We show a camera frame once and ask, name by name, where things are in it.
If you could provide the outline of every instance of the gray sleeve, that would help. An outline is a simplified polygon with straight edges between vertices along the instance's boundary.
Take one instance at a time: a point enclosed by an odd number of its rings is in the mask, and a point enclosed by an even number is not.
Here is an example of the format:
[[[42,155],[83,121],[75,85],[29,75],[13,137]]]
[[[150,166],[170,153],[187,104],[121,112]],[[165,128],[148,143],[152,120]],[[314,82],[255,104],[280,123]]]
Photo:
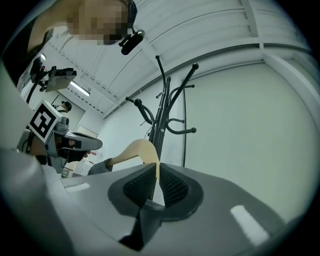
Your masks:
[[[96,163],[94,166],[91,167],[91,169],[88,172],[88,176],[89,175],[96,175],[96,174],[104,174],[104,173],[109,173],[112,172],[113,166],[108,166],[108,168],[106,168],[106,164],[111,160],[111,158]]]

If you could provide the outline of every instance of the fluorescent light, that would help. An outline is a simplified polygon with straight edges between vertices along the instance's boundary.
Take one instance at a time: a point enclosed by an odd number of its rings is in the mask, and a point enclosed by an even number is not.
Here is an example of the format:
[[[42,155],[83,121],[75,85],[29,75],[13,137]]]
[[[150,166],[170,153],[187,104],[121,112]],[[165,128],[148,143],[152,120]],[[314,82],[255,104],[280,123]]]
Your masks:
[[[81,88],[79,85],[77,85],[74,81],[71,81],[70,85],[74,86],[75,88],[77,88],[80,92],[82,92],[84,95],[86,96],[90,96],[90,93],[88,91],[86,91],[85,89]]]
[[[47,59],[46,55],[44,55],[43,53],[41,53],[41,58],[45,61]]]

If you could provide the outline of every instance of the clothes hanger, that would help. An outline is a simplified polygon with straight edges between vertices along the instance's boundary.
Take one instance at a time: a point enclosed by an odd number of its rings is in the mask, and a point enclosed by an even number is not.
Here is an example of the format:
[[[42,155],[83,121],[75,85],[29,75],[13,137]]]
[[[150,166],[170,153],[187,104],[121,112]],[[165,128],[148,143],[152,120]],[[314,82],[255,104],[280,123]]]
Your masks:
[[[114,166],[116,164],[125,162],[132,158],[140,157],[145,164],[156,163],[156,178],[160,177],[160,161],[155,146],[146,139],[137,139],[132,142],[126,149],[118,156],[112,158],[107,166]]]

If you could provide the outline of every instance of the ceiling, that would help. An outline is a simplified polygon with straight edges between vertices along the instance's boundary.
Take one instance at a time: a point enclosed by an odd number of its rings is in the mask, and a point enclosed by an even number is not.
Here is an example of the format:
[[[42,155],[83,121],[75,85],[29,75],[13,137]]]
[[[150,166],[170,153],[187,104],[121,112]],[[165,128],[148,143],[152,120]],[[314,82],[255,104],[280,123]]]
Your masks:
[[[74,68],[74,81],[90,92],[87,97],[71,85],[60,92],[85,111],[102,118],[164,71],[217,50],[257,44],[308,49],[288,15],[271,0],[134,0],[135,29],[145,38],[129,55],[116,45],[98,46],[70,39],[67,27],[54,30],[43,53],[45,65]]]

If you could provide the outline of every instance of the black shirt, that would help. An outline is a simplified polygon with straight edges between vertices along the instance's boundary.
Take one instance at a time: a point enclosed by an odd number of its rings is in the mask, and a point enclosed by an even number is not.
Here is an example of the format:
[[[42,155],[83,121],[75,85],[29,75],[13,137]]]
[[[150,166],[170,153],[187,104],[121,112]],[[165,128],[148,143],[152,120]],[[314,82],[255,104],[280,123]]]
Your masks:
[[[42,44],[28,53],[29,39],[36,19],[32,20],[19,32],[2,56],[3,63],[15,85],[18,84],[20,76],[53,34],[53,29],[45,33]]]

